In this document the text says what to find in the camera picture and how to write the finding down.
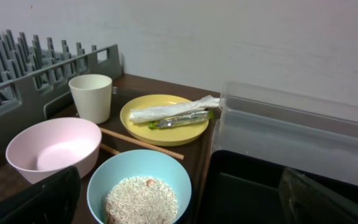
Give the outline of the white paper napkin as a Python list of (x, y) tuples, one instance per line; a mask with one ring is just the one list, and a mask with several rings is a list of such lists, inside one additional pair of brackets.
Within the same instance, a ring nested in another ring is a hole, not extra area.
[(133, 123), (155, 121), (172, 116), (195, 113), (208, 108), (217, 108), (219, 106), (219, 102), (219, 98), (208, 95), (200, 100), (191, 101), (188, 103), (177, 103), (168, 106), (149, 107), (142, 110), (131, 110), (129, 114), (129, 120)]

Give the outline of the cream plastic cup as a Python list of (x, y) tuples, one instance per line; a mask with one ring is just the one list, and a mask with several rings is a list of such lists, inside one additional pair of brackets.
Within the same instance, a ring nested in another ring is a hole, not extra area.
[(112, 78), (87, 74), (69, 81), (70, 91), (80, 118), (100, 124), (109, 119), (112, 98)]

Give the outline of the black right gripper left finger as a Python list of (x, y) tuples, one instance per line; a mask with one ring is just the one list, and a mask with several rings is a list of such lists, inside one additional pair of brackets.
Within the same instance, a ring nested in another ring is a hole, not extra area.
[(71, 223), (80, 192), (78, 169), (67, 167), (0, 201), (0, 223)]

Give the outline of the light blue plastic bowl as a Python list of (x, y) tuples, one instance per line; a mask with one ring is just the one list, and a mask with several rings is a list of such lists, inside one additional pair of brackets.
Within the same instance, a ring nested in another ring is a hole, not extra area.
[(163, 180), (178, 199), (175, 223), (188, 208), (192, 186), (185, 168), (174, 158), (157, 151), (136, 149), (113, 156), (102, 163), (90, 178), (86, 199), (88, 208), (97, 221), (104, 223), (103, 202), (107, 193), (121, 180), (136, 176), (151, 176)]

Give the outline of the pile of white rice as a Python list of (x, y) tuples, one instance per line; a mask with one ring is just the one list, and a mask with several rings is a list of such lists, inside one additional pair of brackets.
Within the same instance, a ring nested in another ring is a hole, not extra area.
[(169, 224), (177, 219), (178, 200), (172, 188), (152, 176), (125, 178), (103, 201), (107, 224)]

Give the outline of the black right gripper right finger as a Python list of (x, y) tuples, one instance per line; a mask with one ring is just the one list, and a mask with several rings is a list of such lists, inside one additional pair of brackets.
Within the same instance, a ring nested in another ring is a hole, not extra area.
[(286, 168), (278, 186), (287, 223), (358, 223), (358, 204)]

